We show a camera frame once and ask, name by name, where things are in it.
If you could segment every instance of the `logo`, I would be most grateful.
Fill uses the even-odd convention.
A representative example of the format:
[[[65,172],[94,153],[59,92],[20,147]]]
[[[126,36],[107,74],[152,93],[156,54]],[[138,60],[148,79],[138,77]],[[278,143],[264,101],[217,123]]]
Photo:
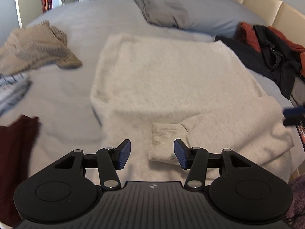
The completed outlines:
[[[157,184],[153,183],[153,184],[150,184],[149,187],[152,189],[155,189],[155,188],[158,188],[159,186]]]

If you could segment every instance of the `grey bed sheet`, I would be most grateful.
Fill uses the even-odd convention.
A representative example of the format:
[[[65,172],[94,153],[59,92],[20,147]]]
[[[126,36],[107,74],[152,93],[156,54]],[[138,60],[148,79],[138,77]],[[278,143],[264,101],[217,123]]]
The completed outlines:
[[[0,125],[8,125],[21,114],[38,116],[40,134],[30,159],[30,175],[54,162],[74,149],[85,154],[95,153],[103,137],[100,124],[89,101],[99,54],[111,34],[131,33],[182,40],[212,42],[214,38],[201,33],[189,33],[178,29],[161,28],[148,24],[134,0],[91,0],[76,2],[51,10],[32,24],[49,20],[68,36],[68,47],[83,62],[74,70],[61,70],[55,64],[29,71],[33,84],[17,106],[0,117]],[[252,73],[269,95],[273,95],[284,107],[292,106],[281,97],[276,85],[262,76]],[[292,168],[305,159],[300,139],[295,134],[295,153],[292,149]],[[179,166],[156,163],[160,171]],[[93,172],[87,177],[93,180]]]

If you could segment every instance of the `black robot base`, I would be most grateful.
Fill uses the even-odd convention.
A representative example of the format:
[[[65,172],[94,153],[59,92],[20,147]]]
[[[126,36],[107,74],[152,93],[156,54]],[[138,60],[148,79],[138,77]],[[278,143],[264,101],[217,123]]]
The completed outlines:
[[[280,178],[230,149],[210,154],[180,139],[174,152],[183,169],[181,182],[127,181],[124,168],[131,142],[84,155],[74,150],[21,183],[14,202],[23,221],[17,229],[285,229],[292,191]],[[85,177],[98,168],[100,186]],[[220,177],[205,186],[207,168]]]

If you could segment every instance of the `folded clothes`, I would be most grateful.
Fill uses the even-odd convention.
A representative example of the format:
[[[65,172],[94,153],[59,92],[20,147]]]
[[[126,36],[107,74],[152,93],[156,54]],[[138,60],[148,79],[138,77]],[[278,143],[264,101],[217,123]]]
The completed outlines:
[[[67,36],[49,21],[14,29],[0,47],[0,74],[13,75],[55,61],[59,68],[79,67],[81,61],[67,47]]]
[[[30,153],[38,132],[38,117],[22,115],[10,126],[0,126],[0,221],[9,226],[21,221],[13,194],[28,176]]]
[[[0,115],[22,99],[30,84],[30,76],[25,73],[0,77]]]

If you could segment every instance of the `white fuzzy sweater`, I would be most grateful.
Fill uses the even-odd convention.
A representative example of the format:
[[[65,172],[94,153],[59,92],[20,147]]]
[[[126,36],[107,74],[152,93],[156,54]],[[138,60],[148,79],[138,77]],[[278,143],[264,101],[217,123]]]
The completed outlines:
[[[90,99],[102,123],[102,147],[132,142],[118,172],[123,183],[184,181],[187,173],[168,164],[177,163],[176,137],[211,153],[232,148],[285,181],[290,176],[293,139],[281,107],[220,41],[111,36]],[[210,181],[216,177],[208,174]]]

